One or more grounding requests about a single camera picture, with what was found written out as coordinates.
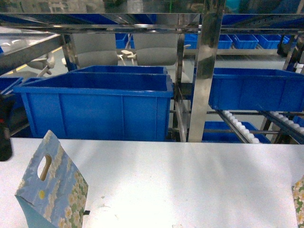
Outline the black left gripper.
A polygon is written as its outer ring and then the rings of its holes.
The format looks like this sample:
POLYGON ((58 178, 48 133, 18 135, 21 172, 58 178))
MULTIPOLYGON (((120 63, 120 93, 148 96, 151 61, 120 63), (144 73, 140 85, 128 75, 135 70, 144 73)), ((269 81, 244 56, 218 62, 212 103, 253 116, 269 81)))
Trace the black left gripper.
POLYGON ((0 95, 0 160, 7 161, 12 157, 10 130, 8 126, 10 112, 14 101, 9 95, 0 95))

